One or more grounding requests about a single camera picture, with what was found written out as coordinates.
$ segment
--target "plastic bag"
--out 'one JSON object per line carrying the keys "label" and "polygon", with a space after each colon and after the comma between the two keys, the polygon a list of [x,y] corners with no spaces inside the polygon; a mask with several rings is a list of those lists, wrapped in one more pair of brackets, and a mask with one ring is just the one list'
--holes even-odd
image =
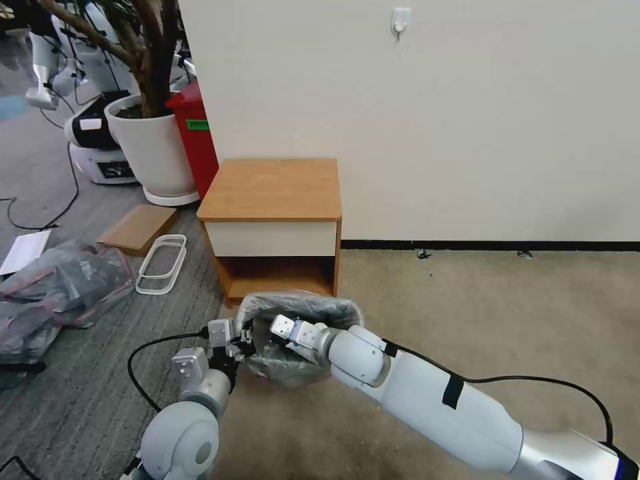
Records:
{"label": "plastic bag", "polygon": [[278,314],[310,323],[322,322],[328,327],[348,330],[352,325],[364,326],[360,308],[351,300],[323,297],[305,291],[262,292],[247,295],[240,304],[235,320],[236,335],[253,321],[256,353],[245,359],[252,372],[285,387],[312,383],[329,374],[329,367],[312,363],[296,352],[273,342],[269,331]]}
{"label": "plastic bag", "polygon": [[[120,250],[78,241],[47,250],[0,283],[0,363],[36,363],[62,326],[90,327],[131,290]],[[15,383],[3,375],[0,387]]]}

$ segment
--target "white wall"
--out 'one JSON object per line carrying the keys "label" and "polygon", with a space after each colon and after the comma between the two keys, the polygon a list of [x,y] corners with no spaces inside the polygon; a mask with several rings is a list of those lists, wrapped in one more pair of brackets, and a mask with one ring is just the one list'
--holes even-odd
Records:
{"label": "white wall", "polygon": [[344,239],[640,240],[637,0],[180,6],[218,158],[336,156]]}

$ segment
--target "wooden cabinet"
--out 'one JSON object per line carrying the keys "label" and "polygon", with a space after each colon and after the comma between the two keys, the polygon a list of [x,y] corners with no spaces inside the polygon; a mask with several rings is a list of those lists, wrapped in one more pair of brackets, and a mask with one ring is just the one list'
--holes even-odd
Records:
{"label": "wooden cabinet", "polygon": [[198,218],[227,305],[248,293],[337,294],[342,210],[335,159],[227,159]]}

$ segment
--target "green label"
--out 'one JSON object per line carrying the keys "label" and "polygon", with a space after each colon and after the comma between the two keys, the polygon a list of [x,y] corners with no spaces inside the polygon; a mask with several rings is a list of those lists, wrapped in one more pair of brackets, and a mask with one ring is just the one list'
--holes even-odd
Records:
{"label": "green label", "polygon": [[206,120],[187,119],[187,128],[189,130],[209,130],[209,122]]}

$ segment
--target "cardboard piece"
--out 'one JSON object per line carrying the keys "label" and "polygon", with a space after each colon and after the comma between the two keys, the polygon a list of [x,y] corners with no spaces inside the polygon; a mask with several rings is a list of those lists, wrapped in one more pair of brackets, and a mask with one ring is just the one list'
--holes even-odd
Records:
{"label": "cardboard piece", "polygon": [[176,209],[138,205],[104,232],[97,241],[116,247],[126,255],[144,257],[153,241],[171,228],[177,216]]}

